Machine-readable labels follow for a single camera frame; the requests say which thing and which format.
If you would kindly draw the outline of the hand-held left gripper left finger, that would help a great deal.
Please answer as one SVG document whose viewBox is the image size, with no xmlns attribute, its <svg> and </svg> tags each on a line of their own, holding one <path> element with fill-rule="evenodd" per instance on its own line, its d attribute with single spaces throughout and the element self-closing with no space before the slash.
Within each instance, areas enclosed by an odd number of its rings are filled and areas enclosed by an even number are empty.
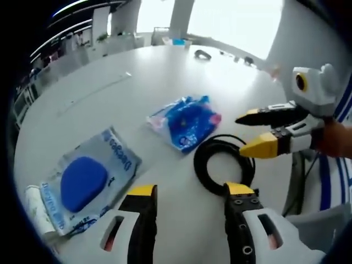
<svg viewBox="0 0 352 264">
<path fill-rule="evenodd" d="M 91 263 L 153 263 L 157 185 L 140 185 L 91 229 Z"/>
</svg>

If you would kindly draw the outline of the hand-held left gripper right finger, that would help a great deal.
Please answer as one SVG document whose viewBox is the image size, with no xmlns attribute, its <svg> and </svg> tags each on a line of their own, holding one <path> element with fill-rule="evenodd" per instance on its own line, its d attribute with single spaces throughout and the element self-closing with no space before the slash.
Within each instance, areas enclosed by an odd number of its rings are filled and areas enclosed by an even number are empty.
<svg viewBox="0 0 352 264">
<path fill-rule="evenodd" d="M 320 263 L 325 253 L 309 249 L 299 231 L 276 211 L 263 207 L 250 187 L 226 182 L 225 232 L 231 263 Z"/>
</svg>

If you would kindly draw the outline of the person's right hand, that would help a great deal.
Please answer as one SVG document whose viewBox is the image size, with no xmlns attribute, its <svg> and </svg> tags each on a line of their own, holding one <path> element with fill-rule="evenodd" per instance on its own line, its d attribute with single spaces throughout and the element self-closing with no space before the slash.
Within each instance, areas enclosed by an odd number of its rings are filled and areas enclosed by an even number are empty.
<svg viewBox="0 0 352 264">
<path fill-rule="evenodd" d="M 323 135 L 317 141 L 316 150 L 330 157 L 351 159 L 351 127 L 336 120 L 325 122 Z"/>
</svg>

